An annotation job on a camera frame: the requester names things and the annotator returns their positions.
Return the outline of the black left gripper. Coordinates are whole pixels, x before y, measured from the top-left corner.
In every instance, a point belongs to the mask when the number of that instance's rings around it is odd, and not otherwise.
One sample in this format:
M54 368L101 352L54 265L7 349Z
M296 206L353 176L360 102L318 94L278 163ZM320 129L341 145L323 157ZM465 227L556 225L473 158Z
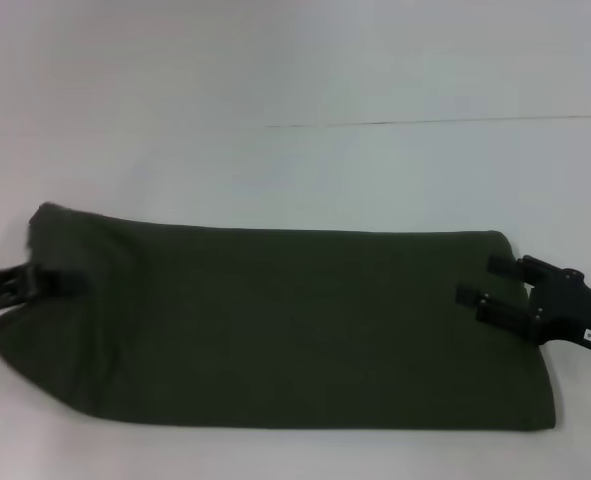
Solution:
M0 310L28 301L81 295L88 290L85 275L77 271L43 269L31 264L0 270Z

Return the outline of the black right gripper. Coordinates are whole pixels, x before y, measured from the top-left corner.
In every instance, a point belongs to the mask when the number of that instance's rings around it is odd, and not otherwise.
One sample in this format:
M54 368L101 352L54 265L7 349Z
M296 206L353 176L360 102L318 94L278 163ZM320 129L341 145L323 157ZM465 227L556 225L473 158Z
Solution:
M591 350L591 288L584 274L523 256L490 256L488 272L531 286L528 307L519 309L488 293L458 284L455 302L475 311L492 326L527 326L526 340L535 345L567 341Z

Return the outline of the dark green printed t-shirt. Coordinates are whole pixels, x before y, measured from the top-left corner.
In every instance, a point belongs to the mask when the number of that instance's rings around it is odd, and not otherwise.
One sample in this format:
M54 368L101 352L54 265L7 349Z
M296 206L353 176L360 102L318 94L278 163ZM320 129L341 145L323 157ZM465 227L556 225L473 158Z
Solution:
M0 315L0 357L83 414L276 429L538 431L556 423L540 350L479 322L459 284L494 231L372 233L150 224L42 205L30 271L77 276Z

